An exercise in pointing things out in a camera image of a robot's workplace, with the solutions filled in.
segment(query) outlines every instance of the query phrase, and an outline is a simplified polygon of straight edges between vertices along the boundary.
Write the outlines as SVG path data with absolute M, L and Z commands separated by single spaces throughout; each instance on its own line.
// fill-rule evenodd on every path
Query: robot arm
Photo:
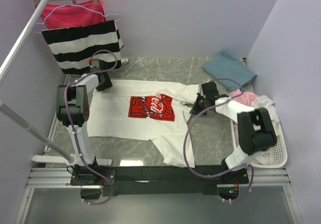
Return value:
M 99 71 L 102 69 L 102 63 L 99 60 L 92 60 L 90 72 Z M 88 165 L 92 165 L 94 162 L 98 162 L 99 165 L 110 165 L 110 160 L 96 160 L 95 154 L 91 148 L 88 133 L 87 133 L 87 120 L 89 119 L 89 101 L 87 94 L 93 89 L 97 91 L 104 90 L 108 86 L 109 78 L 105 78 L 104 74 L 92 74 L 86 77 L 81 82 L 74 86 L 69 87 L 67 92 L 68 106 L 73 120 L 75 130 L 77 131 L 77 137 L 81 153 L 83 154 L 84 160 Z M 57 89 L 57 118 L 66 127 L 75 151 L 76 161 L 73 165 L 84 166 L 80 159 L 74 133 L 69 122 L 67 115 L 65 102 L 64 102 L 64 91 L 66 86 L 61 85 Z
M 199 113 L 229 99 L 226 95 L 219 95 L 214 82 L 202 84 L 202 90 L 204 95 L 198 95 L 192 113 Z M 276 145 L 276 134 L 267 109 L 254 109 L 231 100 L 215 110 L 238 124 L 239 146 L 225 159 L 229 169 L 249 163 L 256 156 L 262 155 L 262 151 Z

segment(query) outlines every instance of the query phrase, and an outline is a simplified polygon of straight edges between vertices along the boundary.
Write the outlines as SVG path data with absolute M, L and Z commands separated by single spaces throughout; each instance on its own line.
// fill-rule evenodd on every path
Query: black metal frame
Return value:
M 196 166 L 194 170 L 203 175 L 214 175 L 224 171 L 224 168 L 220 165 L 203 165 Z M 78 171 L 82 174 L 90 175 L 86 167 L 80 167 Z M 239 180 L 240 184 L 249 183 L 246 169 L 232 171 L 213 179 L 200 178 L 188 168 L 175 166 L 99 167 L 97 171 L 111 179 L 115 189 L 114 196 L 169 193 L 217 195 L 218 184 L 234 184 L 236 179 Z M 79 182 L 77 175 L 79 175 L 79 172 L 73 173 L 71 185 L 93 185 Z M 103 196 L 109 196 L 111 187 L 106 182 L 103 187 Z

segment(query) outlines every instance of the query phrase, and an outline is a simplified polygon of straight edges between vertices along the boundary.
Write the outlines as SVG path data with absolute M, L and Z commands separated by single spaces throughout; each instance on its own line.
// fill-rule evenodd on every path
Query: pink cloth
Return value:
M 241 93 L 241 91 L 238 89 L 234 92 L 230 92 L 230 97 L 234 97 L 236 95 L 239 95 Z M 244 92 L 241 96 L 234 98 L 233 100 L 244 104 L 246 106 L 251 106 L 251 102 L 256 100 L 256 98 L 258 97 L 258 95 L 252 93 L 252 92 Z
M 93 1 L 83 2 L 78 5 L 100 12 L 103 15 L 105 14 L 102 7 L 103 1 L 99 1 L 97 6 L 95 6 Z M 47 5 L 41 14 L 41 19 L 44 20 L 44 18 L 58 6 L 59 5 Z M 45 25 L 50 30 L 67 27 L 86 27 L 105 21 L 106 18 L 101 14 L 91 12 L 82 7 L 64 6 L 55 9 L 54 12 L 46 19 Z

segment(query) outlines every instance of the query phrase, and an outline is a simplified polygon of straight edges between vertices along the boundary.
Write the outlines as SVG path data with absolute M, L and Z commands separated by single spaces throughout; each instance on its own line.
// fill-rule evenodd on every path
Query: black motor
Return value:
M 228 97 L 226 94 L 219 95 L 215 82 L 201 84 L 203 95 L 197 93 L 197 99 L 191 110 L 191 114 L 198 114 L 202 110 L 215 105 L 215 101 L 221 97 Z

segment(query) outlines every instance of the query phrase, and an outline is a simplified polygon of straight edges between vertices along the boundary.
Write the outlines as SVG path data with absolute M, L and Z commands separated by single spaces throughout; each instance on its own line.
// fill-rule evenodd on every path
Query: white t-shirt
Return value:
M 191 108 L 184 104 L 193 104 L 198 91 L 198 85 L 175 82 L 113 80 L 112 88 L 94 90 L 88 136 L 152 140 L 164 163 L 186 167 L 183 142 Z M 194 167 L 190 137 L 186 154 Z

